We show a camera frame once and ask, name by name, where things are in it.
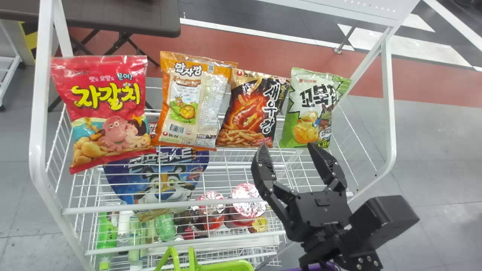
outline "foil lid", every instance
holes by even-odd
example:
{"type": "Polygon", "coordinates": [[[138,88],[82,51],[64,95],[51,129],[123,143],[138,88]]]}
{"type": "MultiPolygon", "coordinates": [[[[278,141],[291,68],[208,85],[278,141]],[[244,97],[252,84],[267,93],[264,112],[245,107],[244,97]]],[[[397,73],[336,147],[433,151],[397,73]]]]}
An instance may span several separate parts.
{"type": "MultiPolygon", "coordinates": [[[[259,197],[258,189],[254,184],[242,183],[233,189],[231,194],[233,199],[246,199],[259,197]]],[[[255,203],[234,203],[236,212],[246,218],[261,216],[266,211],[266,202],[255,203]]]]}
{"type": "MultiPolygon", "coordinates": [[[[197,197],[197,201],[205,200],[221,200],[224,199],[223,195],[216,191],[207,191],[205,194],[197,197]]],[[[194,212],[199,212],[201,215],[220,215],[224,212],[224,204],[212,204],[207,206],[192,206],[194,212]]]]}

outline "black table top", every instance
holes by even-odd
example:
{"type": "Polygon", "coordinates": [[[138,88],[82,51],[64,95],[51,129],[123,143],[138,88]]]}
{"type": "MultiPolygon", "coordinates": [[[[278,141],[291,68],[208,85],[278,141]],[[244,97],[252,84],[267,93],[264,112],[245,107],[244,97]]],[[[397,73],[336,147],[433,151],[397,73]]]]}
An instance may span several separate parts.
{"type": "MultiPolygon", "coordinates": [[[[0,0],[0,19],[37,22],[39,0],[0,0]]],[[[63,0],[70,27],[175,38],[177,0],[63,0]]]]}

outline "nutrition label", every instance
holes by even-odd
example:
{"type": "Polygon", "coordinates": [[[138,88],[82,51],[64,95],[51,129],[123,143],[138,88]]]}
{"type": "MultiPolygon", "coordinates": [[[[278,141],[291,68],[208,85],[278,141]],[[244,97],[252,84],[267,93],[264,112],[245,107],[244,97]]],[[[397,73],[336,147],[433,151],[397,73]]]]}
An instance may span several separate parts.
{"type": "Polygon", "coordinates": [[[216,135],[198,135],[195,145],[213,149],[216,145],[216,135]]]}
{"type": "Polygon", "coordinates": [[[221,107],[228,81],[223,76],[208,74],[206,76],[209,78],[206,80],[199,123],[201,126],[217,127],[217,113],[221,107]]]}

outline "cartoon octopus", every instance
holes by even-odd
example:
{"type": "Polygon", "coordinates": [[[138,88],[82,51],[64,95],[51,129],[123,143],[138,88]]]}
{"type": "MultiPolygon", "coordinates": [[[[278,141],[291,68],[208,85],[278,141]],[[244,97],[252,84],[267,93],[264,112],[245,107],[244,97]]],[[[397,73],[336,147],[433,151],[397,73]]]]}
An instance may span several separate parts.
{"type": "Polygon", "coordinates": [[[122,148],[128,148],[127,142],[127,121],[121,117],[110,117],[102,124],[102,130],[105,135],[99,138],[99,141],[110,151],[122,151],[122,148]]]}
{"type": "Polygon", "coordinates": [[[147,132],[145,126],[145,123],[142,122],[141,125],[139,125],[139,122],[136,120],[130,120],[127,122],[125,130],[127,136],[125,141],[127,141],[129,148],[140,148],[148,143],[146,138],[142,136],[147,132]]]}

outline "blue snack bag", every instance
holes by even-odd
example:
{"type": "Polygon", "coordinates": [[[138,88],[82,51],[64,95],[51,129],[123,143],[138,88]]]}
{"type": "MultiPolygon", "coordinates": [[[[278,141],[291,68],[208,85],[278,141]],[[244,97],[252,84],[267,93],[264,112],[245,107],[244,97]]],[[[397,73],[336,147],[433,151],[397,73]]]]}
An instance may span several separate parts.
{"type": "MultiPolygon", "coordinates": [[[[207,150],[158,148],[156,155],[110,162],[104,165],[104,172],[112,190],[127,204],[177,202],[190,199],[208,162],[207,150]]],[[[162,208],[134,212],[139,221],[146,222],[185,209],[162,208]]]]}

